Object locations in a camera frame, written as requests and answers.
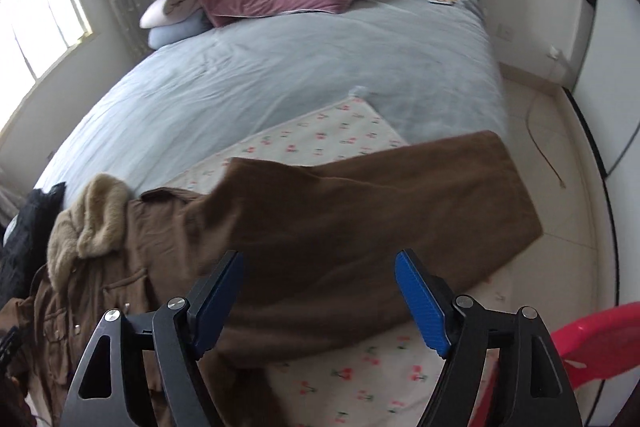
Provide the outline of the brown fur-collared coat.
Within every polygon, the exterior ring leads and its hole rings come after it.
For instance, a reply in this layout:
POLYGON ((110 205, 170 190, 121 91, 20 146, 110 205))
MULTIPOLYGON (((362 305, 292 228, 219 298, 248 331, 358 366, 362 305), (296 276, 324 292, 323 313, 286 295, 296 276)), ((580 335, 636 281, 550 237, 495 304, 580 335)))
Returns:
POLYGON ((541 232, 508 150, 489 131, 316 167, 234 158, 207 194, 159 187, 132 197, 100 174, 56 218, 29 295, 2 300, 2 329, 22 337, 1 374, 2 424, 32 425, 33 383, 59 421, 105 311, 153 311, 239 251, 239 298, 198 366, 224 425, 282 426, 268 364, 408 321, 398 251, 411 249, 462 293, 541 232))

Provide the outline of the red plastic stool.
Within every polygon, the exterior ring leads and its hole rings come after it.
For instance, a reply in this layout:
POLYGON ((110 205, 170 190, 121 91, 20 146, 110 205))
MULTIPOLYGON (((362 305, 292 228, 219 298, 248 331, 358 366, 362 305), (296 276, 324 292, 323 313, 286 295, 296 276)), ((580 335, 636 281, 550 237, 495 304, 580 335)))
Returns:
POLYGON ((639 366, 639 305, 591 314, 554 333, 520 312, 508 339, 471 424, 579 426, 574 391, 639 366))

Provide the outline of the cherry print white blanket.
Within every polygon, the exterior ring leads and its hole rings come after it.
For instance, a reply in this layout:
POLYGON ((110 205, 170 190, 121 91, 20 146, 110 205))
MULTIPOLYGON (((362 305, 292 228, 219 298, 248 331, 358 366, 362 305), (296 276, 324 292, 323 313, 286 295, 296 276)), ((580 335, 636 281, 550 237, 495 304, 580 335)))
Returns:
POLYGON ((528 196, 502 140, 410 145, 361 98, 290 120, 206 158, 175 188, 237 199, 229 246, 241 297, 218 348, 265 369, 295 426, 415 419, 440 363, 409 321, 393 260, 412 248, 453 288, 499 309, 528 196))

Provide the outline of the black quilted jacket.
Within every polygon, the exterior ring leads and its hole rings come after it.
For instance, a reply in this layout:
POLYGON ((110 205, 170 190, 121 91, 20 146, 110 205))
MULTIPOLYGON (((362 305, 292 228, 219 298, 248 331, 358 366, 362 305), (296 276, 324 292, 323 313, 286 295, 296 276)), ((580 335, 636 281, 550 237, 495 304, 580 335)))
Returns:
POLYGON ((56 217, 62 210, 66 183, 49 192, 32 190, 17 213, 14 228, 1 247, 1 306, 12 298, 27 298, 32 279, 47 262, 47 246, 56 217))

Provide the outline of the light blue bed sheet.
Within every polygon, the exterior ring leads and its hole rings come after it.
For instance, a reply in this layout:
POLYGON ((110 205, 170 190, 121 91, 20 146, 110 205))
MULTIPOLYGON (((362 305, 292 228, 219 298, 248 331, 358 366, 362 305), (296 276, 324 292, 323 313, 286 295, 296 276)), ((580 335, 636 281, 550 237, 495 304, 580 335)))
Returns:
POLYGON ((477 0, 357 0, 342 14, 240 20, 165 46, 85 113, 34 184, 64 182, 74 196, 108 172, 144 192, 349 95, 412 144, 508 127, 477 0))

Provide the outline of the folded light blue blanket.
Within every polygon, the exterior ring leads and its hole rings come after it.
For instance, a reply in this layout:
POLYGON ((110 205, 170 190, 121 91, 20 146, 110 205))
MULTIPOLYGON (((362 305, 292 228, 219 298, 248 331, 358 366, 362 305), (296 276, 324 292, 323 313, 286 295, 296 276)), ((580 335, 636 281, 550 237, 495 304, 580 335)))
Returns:
POLYGON ((152 28, 149 31, 148 46, 152 50, 158 50, 168 44, 201 35, 212 28, 206 14, 198 10, 182 22, 152 28))

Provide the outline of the window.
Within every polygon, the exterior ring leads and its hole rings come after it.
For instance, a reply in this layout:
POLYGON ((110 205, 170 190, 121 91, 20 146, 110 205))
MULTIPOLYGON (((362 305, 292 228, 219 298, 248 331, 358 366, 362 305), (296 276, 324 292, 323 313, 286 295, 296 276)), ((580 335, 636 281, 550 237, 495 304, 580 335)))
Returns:
POLYGON ((80 0, 1 0, 1 124, 92 35, 80 0))

